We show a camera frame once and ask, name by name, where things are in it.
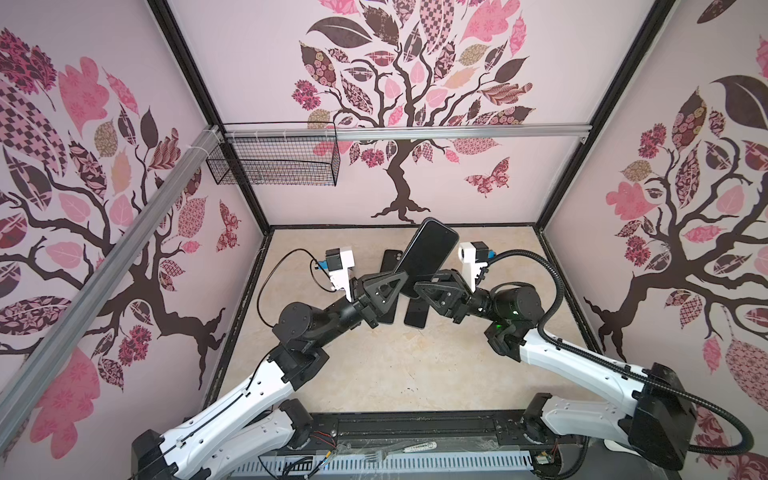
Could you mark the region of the purple smartphone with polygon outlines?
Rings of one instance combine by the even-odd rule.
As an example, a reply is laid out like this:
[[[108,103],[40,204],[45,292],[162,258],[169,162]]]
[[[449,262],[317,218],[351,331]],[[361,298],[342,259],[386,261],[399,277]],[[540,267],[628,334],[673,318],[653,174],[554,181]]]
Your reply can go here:
[[[424,329],[429,311],[430,305],[427,301],[410,299],[404,316],[404,325],[415,329]]]

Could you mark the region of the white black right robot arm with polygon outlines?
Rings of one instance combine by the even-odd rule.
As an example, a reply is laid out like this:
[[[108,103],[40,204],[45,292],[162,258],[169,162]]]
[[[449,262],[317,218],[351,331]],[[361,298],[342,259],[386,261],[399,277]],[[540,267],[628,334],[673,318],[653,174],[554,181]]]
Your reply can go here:
[[[685,390],[671,368],[624,364],[552,337],[539,328],[545,311],[535,287],[525,282],[485,290],[442,271],[413,289],[443,317],[488,320],[485,336],[496,354],[556,373],[599,396],[597,403],[545,400],[541,422],[552,433],[610,440],[663,469],[683,468],[696,409],[683,399]]]

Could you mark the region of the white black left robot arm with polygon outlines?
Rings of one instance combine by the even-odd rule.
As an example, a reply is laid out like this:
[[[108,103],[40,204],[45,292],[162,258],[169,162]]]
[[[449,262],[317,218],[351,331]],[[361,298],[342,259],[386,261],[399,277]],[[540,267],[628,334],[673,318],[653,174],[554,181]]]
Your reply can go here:
[[[366,275],[324,309],[285,306],[273,328],[277,345],[249,377],[179,426],[133,441],[132,478],[224,479],[253,457],[303,446],[312,418],[294,393],[328,361],[327,344],[362,322],[377,327],[409,281],[405,272]]]

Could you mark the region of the blue edged black smartphone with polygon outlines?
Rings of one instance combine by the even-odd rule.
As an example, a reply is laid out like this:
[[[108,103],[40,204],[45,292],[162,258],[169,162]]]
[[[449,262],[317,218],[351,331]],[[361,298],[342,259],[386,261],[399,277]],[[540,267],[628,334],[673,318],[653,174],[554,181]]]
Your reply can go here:
[[[378,317],[378,322],[384,325],[392,325],[395,320],[397,305],[398,305],[398,301],[394,300],[391,303],[391,305],[388,307],[388,310],[384,314]]]

